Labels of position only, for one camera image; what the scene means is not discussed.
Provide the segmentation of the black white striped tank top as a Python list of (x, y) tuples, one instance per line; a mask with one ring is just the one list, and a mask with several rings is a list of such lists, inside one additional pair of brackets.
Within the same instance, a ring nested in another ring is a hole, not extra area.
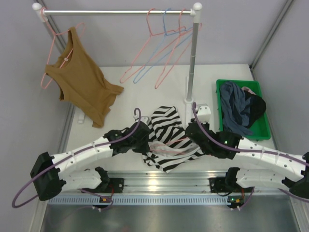
[[(151, 115), (148, 124), (150, 129), (149, 143), (160, 141), (164, 144), (170, 141), (188, 138), (176, 107), (160, 106)], [(202, 150), (188, 138), (188, 142), (176, 142), (170, 147), (185, 148), (191, 145), (192, 150), (178, 155), (157, 155), (151, 151), (142, 154), (143, 162), (158, 170), (169, 173), (179, 165), (204, 156)]]

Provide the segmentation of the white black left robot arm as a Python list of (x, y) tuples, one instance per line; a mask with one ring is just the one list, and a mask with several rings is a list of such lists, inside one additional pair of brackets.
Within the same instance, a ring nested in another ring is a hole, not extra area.
[(97, 161), (124, 154), (149, 151), (150, 129), (145, 122), (135, 122), (130, 128), (111, 130), (90, 144), (75, 150), (49, 155), (40, 154), (30, 172), (40, 201), (74, 189), (104, 192), (109, 187), (109, 177), (102, 167), (88, 169)]

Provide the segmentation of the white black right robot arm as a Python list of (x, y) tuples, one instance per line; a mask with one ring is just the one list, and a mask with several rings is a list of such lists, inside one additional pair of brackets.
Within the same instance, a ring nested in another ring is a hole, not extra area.
[(309, 197), (309, 155), (293, 155), (254, 143), (238, 134), (213, 132), (209, 124), (190, 122), (186, 136), (204, 155), (233, 160), (225, 174), (230, 191), (239, 188), (268, 187), (288, 192), (297, 198)]

